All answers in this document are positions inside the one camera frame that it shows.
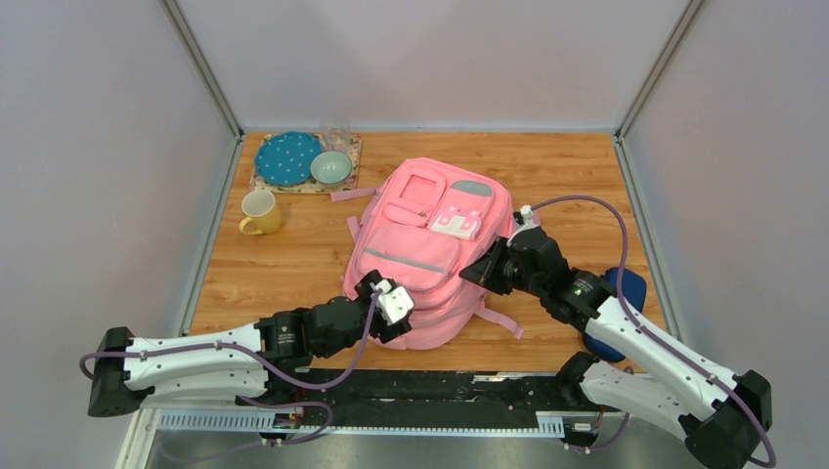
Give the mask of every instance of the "gray reflective strip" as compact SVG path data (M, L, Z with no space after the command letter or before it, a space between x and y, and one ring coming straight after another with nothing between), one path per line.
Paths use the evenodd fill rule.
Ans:
M413 261L412 259L406 259L405 257L390 256L388 254L383 254L382 252L377 251L376 249L371 249L370 247L363 249L363 252L365 252L366 254L370 254L372 256L377 256L380 259L399 262L401 264L406 264L407 266L417 267L418 269L425 269L426 271L439 272L441 274L444 272L444 270L440 267L430 266L428 264L423 264L422 262Z
M475 181L457 181L450 186L457 191L471 193L473 195L481 195L483 197L492 196L492 188L483 183L476 183Z

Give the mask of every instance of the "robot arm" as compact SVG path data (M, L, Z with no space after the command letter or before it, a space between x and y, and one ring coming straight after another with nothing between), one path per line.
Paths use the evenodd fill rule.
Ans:
M275 392L282 380L236 347L291 374L313 357L328 358L357 343L367 327L373 296L380 314L368 324L371 336L385 343L411 330L415 303L404 287L372 271L356 290L355 300L338 296L313 308L275 313L206 335L151 339L133 337L126 327L110 329L93 355L127 357L97 359L88 414L123 415L141 405L164 405L179 398L232 401L236 396Z
M658 425L684 440L706 467L742 468L761 437L739 403L714 381L738 396L764 430L771 426L768 381L753 370L737 375L700 356L627 304L630 317L615 288L590 272L571 269L558 244L532 216L530 207L516 212L520 227L513 236L498 238L460 276L500 295L515 288L536 296L555 320L622 352L654 378L622 373L580 352L559 373L574 394ZM706 375L669 349L701 365Z

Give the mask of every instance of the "polka dot plate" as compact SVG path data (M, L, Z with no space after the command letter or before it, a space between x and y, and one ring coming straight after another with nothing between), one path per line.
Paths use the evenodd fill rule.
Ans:
M304 132L285 132L268 140L256 153L256 172L269 184L293 186L311 176L311 161L323 152L320 141Z

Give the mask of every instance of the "mug handle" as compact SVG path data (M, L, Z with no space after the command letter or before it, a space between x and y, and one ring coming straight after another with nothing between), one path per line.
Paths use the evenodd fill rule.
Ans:
M263 235L265 232L263 232L262 230L259 230L258 228L256 229L255 232L246 232L244 230L244 227L247 226L247 224L252 222L252 221L253 221L252 218L244 217L244 220L239 222L239 231L240 231L240 233L242 233L243 235Z

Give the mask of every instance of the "green bowl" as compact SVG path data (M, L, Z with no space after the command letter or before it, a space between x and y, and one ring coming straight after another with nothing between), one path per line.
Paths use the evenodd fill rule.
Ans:
M349 174L351 158L342 151L324 151L311 161L311 176L320 184L340 184Z

